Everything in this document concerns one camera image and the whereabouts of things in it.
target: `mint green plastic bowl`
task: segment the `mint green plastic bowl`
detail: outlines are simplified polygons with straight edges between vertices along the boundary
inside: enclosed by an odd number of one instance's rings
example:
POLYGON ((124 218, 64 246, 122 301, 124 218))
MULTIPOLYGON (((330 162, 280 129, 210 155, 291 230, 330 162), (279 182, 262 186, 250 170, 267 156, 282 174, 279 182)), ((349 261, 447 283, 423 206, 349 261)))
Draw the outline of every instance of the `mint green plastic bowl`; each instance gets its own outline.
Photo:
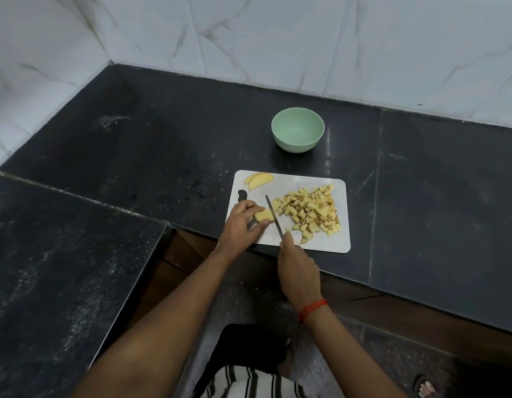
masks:
POLYGON ((324 134, 324 121, 313 110, 290 108, 271 122, 273 137, 280 148, 292 153, 309 151, 324 134))

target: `right forearm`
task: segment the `right forearm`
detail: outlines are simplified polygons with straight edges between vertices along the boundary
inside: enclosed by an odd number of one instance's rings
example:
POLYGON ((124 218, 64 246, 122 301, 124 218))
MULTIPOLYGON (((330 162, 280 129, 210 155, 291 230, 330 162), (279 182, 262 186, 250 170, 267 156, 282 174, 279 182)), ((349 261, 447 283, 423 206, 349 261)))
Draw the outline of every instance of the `right forearm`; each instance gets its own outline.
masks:
POLYGON ((328 306, 309 314, 304 323, 347 398, 405 396, 328 306))

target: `white cutting board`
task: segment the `white cutting board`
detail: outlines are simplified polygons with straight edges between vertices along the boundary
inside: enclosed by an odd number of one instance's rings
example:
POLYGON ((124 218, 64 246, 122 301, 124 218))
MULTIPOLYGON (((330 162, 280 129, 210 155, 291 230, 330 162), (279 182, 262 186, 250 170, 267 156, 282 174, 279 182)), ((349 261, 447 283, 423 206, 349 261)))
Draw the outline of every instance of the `white cutting board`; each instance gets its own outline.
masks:
MULTIPOLYGON (((244 184, 245 179, 254 173, 257 172, 251 170, 238 170, 234 175, 234 183, 232 185, 226 218, 230 215, 230 211, 234 205, 237 204, 237 199, 239 198, 238 190, 245 190, 247 192, 247 200, 253 200, 259 206, 268 208, 269 205, 265 199, 265 194, 267 194, 269 199, 272 201, 276 197, 283 197, 290 191, 298 191, 299 188, 306 187, 308 191, 311 191, 314 187, 332 184, 334 188, 331 195, 335 202, 337 215, 339 215, 341 230, 331 236, 327 236, 326 233, 320 231, 319 233, 314 234, 311 240, 302 244, 302 248, 334 253, 347 253, 350 251, 350 227, 348 226, 346 184, 344 181, 340 179, 323 179, 320 177, 290 176, 289 174, 273 173, 273 176, 275 177, 273 181, 264 184, 263 186, 256 187, 253 191, 249 191, 249 185, 244 184)), ((286 227, 292 227, 295 224, 290 216, 286 216, 285 214, 278 215, 278 212, 275 214, 277 215, 277 220, 283 233, 286 232, 286 227)), ((291 234, 295 244, 300 244, 300 240, 302 240, 301 232, 293 230, 291 234)), ((257 241, 258 244, 269 246, 279 246, 280 242, 280 235, 278 234, 278 230, 274 223, 270 223, 269 226, 267 226, 265 232, 257 241)))

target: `white marble tile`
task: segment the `white marble tile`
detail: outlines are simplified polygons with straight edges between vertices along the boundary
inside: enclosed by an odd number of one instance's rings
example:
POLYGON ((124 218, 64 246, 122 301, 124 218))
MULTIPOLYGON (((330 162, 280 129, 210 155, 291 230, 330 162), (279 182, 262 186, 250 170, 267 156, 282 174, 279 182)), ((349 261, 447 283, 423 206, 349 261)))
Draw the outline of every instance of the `white marble tile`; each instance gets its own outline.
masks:
POLYGON ((322 95, 346 0, 189 0, 208 77, 322 95))
POLYGON ((107 65, 65 1, 0 0, 0 150, 13 152, 26 139, 22 131, 39 130, 107 65))
POLYGON ((324 95, 512 126, 512 0, 348 0, 324 95))
POLYGON ((206 76, 187 0, 75 0, 122 64, 206 76))

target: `black and white striped shirt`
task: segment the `black and white striped shirt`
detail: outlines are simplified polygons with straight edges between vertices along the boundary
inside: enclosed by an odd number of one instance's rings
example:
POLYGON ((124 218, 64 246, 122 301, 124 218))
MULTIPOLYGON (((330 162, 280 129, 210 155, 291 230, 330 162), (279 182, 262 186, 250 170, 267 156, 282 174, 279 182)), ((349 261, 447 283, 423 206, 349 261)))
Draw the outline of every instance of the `black and white striped shirt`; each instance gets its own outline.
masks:
POLYGON ((308 398, 304 388, 282 376, 241 366, 226 366, 201 398, 308 398))

